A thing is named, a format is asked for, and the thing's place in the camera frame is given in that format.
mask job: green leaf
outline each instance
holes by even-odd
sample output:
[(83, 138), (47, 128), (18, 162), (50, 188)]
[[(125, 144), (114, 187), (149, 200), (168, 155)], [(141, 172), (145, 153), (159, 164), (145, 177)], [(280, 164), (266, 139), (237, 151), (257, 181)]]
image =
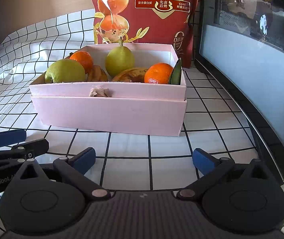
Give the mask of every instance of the green leaf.
[(100, 27), (100, 23), (95, 24), (94, 26), (96, 29), (98, 29)]
[(98, 41), (98, 35), (97, 35), (97, 32), (96, 32), (96, 31), (94, 31), (94, 32), (93, 32), (93, 35), (94, 35), (94, 43), (95, 43), (95, 44), (98, 44), (98, 43), (99, 43), (99, 41)]
[(168, 79), (168, 84), (180, 85), (181, 84), (181, 74), (182, 74), (182, 59), (179, 58), (170, 75), (170, 78)]
[(94, 17), (95, 17), (95, 18), (103, 19), (103, 18), (104, 18), (104, 14), (103, 14), (102, 12), (96, 12), (96, 13), (94, 14)]
[(142, 31), (142, 28), (139, 28), (138, 31), (137, 31), (137, 34), (135, 36), (138, 37), (140, 35), (141, 31)]
[(138, 38), (143, 38), (144, 35), (148, 32), (148, 30), (149, 30), (149, 27), (146, 27), (145, 29), (143, 29), (143, 31), (141, 31), (141, 33), (139, 34)]

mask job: orange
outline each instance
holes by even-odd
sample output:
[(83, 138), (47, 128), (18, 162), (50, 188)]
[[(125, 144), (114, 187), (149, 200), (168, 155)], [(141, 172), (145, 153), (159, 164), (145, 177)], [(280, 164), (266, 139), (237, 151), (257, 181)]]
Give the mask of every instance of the orange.
[(113, 17), (111, 15), (106, 15), (100, 23), (100, 28), (104, 31), (110, 30), (125, 30), (126, 32), (129, 29), (129, 22), (127, 19), (122, 17), (121, 15), (114, 14)]
[(128, 6), (129, 0), (98, 0), (98, 9), (104, 15), (119, 14)]
[(70, 59), (78, 61), (84, 68), (85, 73), (88, 73), (93, 68), (93, 59), (86, 51), (77, 51), (70, 56)]
[(166, 63), (152, 65), (145, 73), (144, 83), (168, 84), (173, 68)]

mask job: white grid tablecloth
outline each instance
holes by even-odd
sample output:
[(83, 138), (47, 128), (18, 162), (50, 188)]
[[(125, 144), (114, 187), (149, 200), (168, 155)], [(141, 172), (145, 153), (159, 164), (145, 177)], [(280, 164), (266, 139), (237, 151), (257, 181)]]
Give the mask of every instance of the white grid tablecloth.
[[(202, 175), (192, 164), (191, 153), (197, 147), (237, 163), (257, 157), (244, 114), (213, 77), (196, 68), (185, 70), (188, 105), (180, 137), (44, 125), (28, 85), (54, 61), (94, 44), (94, 12), (80, 11), (33, 24), (10, 34), (0, 45), (0, 131), (24, 128), (26, 141), (46, 138), (49, 153), (37, 157), (39, 163), (93, 147), (97, 160), (86, 176), (111, 190), (183, 188)], [(4, 230), (0, 220), (0, 235)]]

